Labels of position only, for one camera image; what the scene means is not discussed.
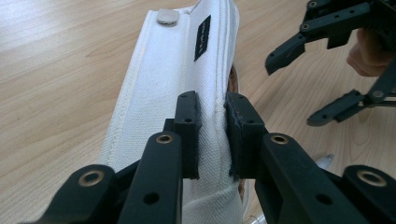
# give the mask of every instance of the wood grain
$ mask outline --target wood grain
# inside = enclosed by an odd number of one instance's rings
[[[0,223],[37,219],[78,168],[95,163],[136,39],[149,9],[195,1],[0,3]],[[266,56],[298,32],[304,1],[236,1],[241,24],[234,63],[241,92],[271,132],[293,136],[312,158],[335,155],[330,170],[367,164],[396,176],[396,113],[365,110],[313,128],[310,114],[375,81],[347,66],[355,41],[306,46],[293,64],[267,76]]]

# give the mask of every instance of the finger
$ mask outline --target finger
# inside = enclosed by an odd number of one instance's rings
[[[394,51],[384,50],[376,32],[359,29],[357,37],[364,63],[370,66],[387,66],[395,57]]]

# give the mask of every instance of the white fabric object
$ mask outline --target white fabric object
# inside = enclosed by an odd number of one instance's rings
[[[199,180],[184,180],[182,223],[241,223],[238,182],[229,176],[224,98],[233,63],[238,11],[232,0],[176,9],[176,23],[149,11],[124,79],[101,163],[115,171],[139,160],[149,137],[173,118],[177,97],[197,91],[202,113]],[[207,50],[195,60],[200,24],[211,17]]]

